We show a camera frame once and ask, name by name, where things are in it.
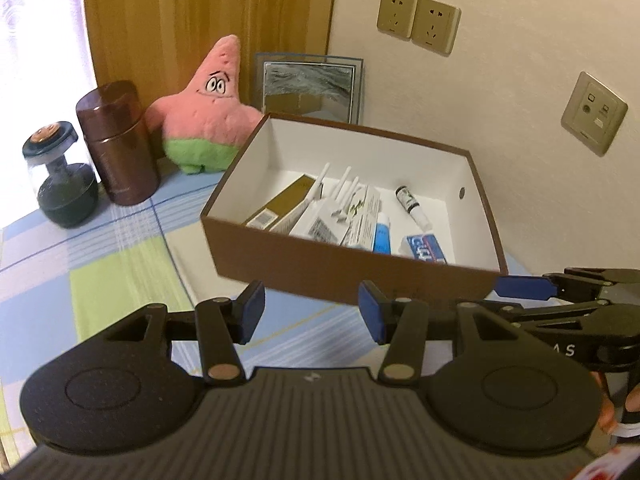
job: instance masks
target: electrical outlet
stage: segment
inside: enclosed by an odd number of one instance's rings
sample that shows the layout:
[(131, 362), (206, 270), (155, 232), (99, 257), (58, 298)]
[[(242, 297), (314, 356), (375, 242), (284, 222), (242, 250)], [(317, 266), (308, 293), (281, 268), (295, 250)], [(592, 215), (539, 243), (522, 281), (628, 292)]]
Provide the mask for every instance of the electrical outlet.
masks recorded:
[(600, 81), (580, 72), (560, 123), (593, 153), (603, 156), (627, 109), (626, 103)]
[(378, 28), (408, 38), (414, 10), (415, 0), (380, 0)]
[(435, 0), (418, 0), (412, 40), (443, 54), (450, 54), (461, 13), (458, 7)]

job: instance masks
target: black jar contents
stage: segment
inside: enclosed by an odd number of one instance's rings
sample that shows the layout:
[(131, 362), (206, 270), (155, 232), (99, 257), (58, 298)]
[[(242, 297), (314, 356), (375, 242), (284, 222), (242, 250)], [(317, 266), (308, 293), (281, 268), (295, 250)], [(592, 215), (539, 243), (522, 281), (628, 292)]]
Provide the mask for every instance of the black jar contents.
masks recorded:
[(60, 227), (69, 228), (85, 220), (98, 203), (98, 181), (88, 164), (67, 165), (65, 157), (47, 164), (49, 176), (38, 190), (42, 212)]

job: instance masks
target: finger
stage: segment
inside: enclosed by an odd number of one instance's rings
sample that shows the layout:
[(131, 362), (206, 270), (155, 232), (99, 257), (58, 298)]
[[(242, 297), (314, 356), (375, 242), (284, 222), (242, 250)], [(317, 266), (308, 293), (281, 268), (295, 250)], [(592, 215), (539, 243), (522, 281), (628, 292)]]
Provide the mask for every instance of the finger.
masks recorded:
[(626, 396), (625, 408), (628, 412), (640, 412), (640, 384)]
[(618, 422), (613, 402), (611, 402), (606, 393), (607, 379), (604, 374), (599, 372), (591, 372), (591, 375), (602, 389), (602, 404), (600, 406), (600, 415), (598, 416), (598, 426), (605, 433), (611, 434), (616, 429)]

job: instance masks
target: blue tube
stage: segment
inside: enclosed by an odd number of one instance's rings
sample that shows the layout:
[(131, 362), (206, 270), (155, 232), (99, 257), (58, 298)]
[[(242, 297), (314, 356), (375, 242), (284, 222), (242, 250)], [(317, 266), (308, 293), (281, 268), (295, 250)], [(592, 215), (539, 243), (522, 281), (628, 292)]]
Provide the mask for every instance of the blue tube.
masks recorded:
[(389, 217), (378, 213), (376, 237), (373, 240), (373, 252), (391, 254), (391, 240), (389, 239)]

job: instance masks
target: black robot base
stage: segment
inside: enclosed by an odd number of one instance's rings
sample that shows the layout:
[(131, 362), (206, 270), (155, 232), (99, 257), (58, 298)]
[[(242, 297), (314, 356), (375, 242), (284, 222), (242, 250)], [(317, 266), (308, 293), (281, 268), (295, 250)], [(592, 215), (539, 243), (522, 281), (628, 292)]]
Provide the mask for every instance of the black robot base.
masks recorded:
[[(262, 315), (259, 282), (194, 312), (144, 306), (27, 380), (20, 407), (38, 445), (6, 478), (566, 480), (594, 459), (584, 444), (602, 393), (578, 362), (481, 303), (436, 309), (364, 282), (359, 307), (389, 344), (376, 378), (247, 378), (233, 343)], [(451, 339), (455, 358), (423, 378), (427, 339)], [(198, 342), (203, 377), (170, 360), (176, 340)]]

